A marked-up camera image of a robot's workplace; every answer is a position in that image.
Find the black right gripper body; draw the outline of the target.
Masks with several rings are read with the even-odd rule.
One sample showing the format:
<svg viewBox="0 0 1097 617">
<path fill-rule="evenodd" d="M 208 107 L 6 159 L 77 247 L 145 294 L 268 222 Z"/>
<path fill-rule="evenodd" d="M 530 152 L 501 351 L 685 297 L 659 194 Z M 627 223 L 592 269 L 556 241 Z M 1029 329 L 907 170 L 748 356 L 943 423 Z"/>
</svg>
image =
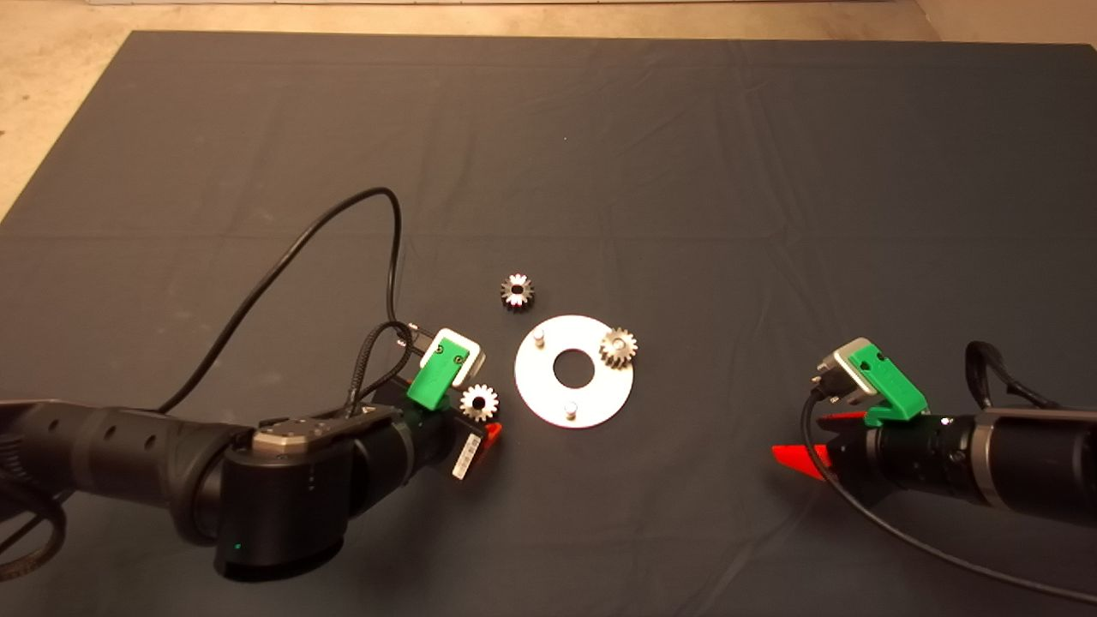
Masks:
<svg viewBox="0 0 1097 617">
<path fill-rule="evenodd" d="M 878 427 L 827 429 L 835 476 L 862 505 L 921 492 L 977 504 L 970 450 L 972 416 L 917 416 Z"/>
</svg>

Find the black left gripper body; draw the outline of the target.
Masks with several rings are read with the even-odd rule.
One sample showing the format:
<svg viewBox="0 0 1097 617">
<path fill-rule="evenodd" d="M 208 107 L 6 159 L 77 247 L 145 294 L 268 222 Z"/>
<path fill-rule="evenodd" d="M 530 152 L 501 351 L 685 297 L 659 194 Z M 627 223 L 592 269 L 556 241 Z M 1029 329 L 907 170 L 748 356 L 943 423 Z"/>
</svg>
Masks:
<svg viewBox="0 0 1097 617">
<path fill-rule="evenodd" d="M 444 476 L 461 481 L 486 448 L 486 426 L 461 410 L 425 410 L 403 403 L 399 413 L 399 431 L 407 448 L 403 487 L 426 465 L 434 465 Z"/>
</svg>

